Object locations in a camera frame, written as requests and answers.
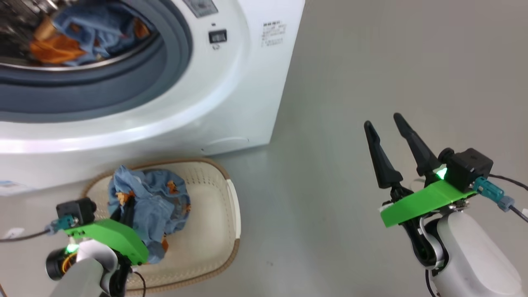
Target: gray floor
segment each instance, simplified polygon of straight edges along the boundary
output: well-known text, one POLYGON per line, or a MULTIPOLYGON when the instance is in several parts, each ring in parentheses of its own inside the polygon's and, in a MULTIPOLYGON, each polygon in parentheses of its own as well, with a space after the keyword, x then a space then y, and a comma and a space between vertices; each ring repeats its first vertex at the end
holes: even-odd
MULTIPOLYGON (((216 158, 239 195, 237 258, 214 279, 159 296, 427 296, 403 229, 380 219, 389 192, 376 186, 363 122, 375 124, 405 185, 416 165, 394 112, 434 152, 475 147, 495 173, 528 181, 527 14, 521 0, 308 0, 271 144, 216 158)), ((528 208, 525 191, 499 184, 528 208)), ((80 187, 5 201, 0 224, 35 229, 28 217, 52 219, 48 206, 80 187)), ((528 281, 528 227, 484 198, 468 213, 528 281)), ((52 290, 42 259, 61 245, 0 246, 10 297, 52 290)))

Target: orange part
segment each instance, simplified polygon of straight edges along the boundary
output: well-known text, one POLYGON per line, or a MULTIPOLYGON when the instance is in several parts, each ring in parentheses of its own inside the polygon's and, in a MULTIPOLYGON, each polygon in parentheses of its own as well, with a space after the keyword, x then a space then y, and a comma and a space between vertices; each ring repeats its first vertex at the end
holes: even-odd
POLYGON ((150 30, 147 25, 143 23, 139 18, 134 19, 134 33, 139 39, 143 39, 150 35, 150 30))
POLYGON ((116 196, 117 196, 117 199, 119 200, 119 204, 123 206, 125 205, 125 203, 128 201, 130 197, 135 197, 136 195, 134 194, 134 191, 130 191, 128 192, 128 194, 123 193, 123 192, 117 192, 116 196))
POLYGON ((163 247, 163 250, 167 253, 167 250, 168 250, 167 234, 163 235, 162 247, 163 247))
POLYGON ((81 27, 79 27, 79 26, 76 25, 76 24, 71 24, 71 25, 70 25, 70 28, 71 28, 75 33, 79 33, 79 31, 81 31, 81 27))
POLYGON ((56 35, 44 41, 34 40, 30 49, 35 58, 46 64, 62 64, 86 54, 76 40, 65 35, 56 35))
POLYGON ((176 185, 174 184, 174 181, 169 181, 167 183, 167 187, 169 189, 169 193, 170 194, 178 194, 178 188, 176 187, 176 185))

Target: cable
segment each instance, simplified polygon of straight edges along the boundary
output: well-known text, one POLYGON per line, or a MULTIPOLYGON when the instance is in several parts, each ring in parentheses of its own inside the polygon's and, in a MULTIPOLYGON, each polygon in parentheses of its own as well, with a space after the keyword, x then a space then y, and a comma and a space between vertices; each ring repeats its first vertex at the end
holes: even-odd
POLYGON ((1 285, 1 284, 0 284, 0 295, 1 295, 2 297, 7 297, 7 294, 5 293, 4 288, 2 288, 2 285, 1 285))
POLYGON ((513 210, 513 212, 518 215, 519 217, 521 217, 521 219, 523 219, 524 221, 528 222, 528 217, 525 216, 520 210, 518 210, 517 208, 515 208, 515 206, 513 205, 510 205, 510 209, 513 210))
POLYGON ((42 235, 45 235, 45 234, 48 234, 48 231, 47 231, 47 230, 42 231, 42 232, 39 232, 39 233, 35 233, 35 234, 31 234, 31 235, 27 235, 27 236, 22 236, 22 237, 8 238, 8 239, 0 239, 0 243, 14 243, 14 242, 21 242, 21 241, 23 241, 23 240, 32 239, 32 238, 39 237, 39 236, 42 236, 42 235))
POLYGON ((147 294, 147 283, 145 282, 145 279, 139 272, 134 271, 134 273, 137 274, 137 276, 139 276, 139 278, 141 278, 141 280, 143 281, 143 297, 145 297, 145 295, 147 294))
POLYGON ((429 290, 429 294, 431 294, 432 297, 436 297, 435 293, 432 291, 431 283, 429 282, 429 271, 426 270, 426 285, 427 290, 429 290))
POLYGON ((507 178, 502 175, 494 175, 494 174, 490 174, 489 177, 509 181, 510 183, 518 185, 519 187, 524 188, 526 191, 528 191, 528 185, 525 185, 524 183, 518 182, 516 180, 512 180, 511 178, 507 178))
POLYGON ((64 259, 64 261, 62 261, 62 265, 61 265, 61 270, 62 270, 62 273, 66 273, 67 269, 66 269, 66 265, 68 263, 70 263, 71 259, 73 257, 77 256, 77 253, 73 253, 73 254, 69 254, 68 257, 66 257, 66 259, 64 259))

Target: clothing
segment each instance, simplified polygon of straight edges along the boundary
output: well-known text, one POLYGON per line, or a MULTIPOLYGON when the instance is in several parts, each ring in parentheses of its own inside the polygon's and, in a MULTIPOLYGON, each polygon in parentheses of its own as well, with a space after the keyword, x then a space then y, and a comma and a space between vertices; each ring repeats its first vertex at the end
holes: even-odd
POLYGON ((168 170, 142 172, 121 166, 108 188, 109 213, 120 207, 118 196, 129 194, 136 200, 133 229, 149 251, 148 262, 159 263, 165 256, 163 235, 182 230, 187 222, 191 202, 185 181, 168 170))
POLYGON ((136 34, 137 22, 153 32, 155 27, 138 12, 121 2, 94 1, 66 7, 53 18, 53 25, 67 37, 77 40, 86 54, 69 66, 108 59, 126 51, 148 34, 136 34))
POLYGON ((77 40, 65 35, 56 35, 44 41, 35 39, 30 49, 35 58, 46 64, 62 64, 86 54, 79 48, 77 40))

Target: label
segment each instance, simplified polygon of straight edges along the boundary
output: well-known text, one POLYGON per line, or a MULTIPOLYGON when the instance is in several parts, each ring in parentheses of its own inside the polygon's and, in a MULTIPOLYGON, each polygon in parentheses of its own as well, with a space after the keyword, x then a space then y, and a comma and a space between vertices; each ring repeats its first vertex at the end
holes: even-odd
POLYGON ((12 228, 4 235, 4 237, 2 237, 2 239, 16 238, 22 233, 24 233, 24 228, 12 228))
POLYGON ((34 189, 14 181, 0 181, 0 196, 11 196, 15 194, 29 192, 32 190, 34 189))
POLYGON ((272 47, 284 42, 286 35, 286 24, 281 21, 273 21, 265 23, 262 27, 262 43, 261 47, 272 47))
POLYGON ((218 13, 212 0, 183 0, 197 18, 218 13))

